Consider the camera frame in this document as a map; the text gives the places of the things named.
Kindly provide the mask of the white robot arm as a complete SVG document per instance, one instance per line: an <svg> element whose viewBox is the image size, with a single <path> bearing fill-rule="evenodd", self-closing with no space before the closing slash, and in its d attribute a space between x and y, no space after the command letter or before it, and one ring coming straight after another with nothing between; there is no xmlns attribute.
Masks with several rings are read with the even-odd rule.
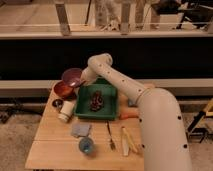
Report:
<svg viewBox="0 0 213 171"><path fill-rule="evenodd" d="M139 110L144 171L192 171L180 106L172 93L144 84L112 68L108 53L88 59L81 78L86 84L102 76L134 102Z"/></svg>

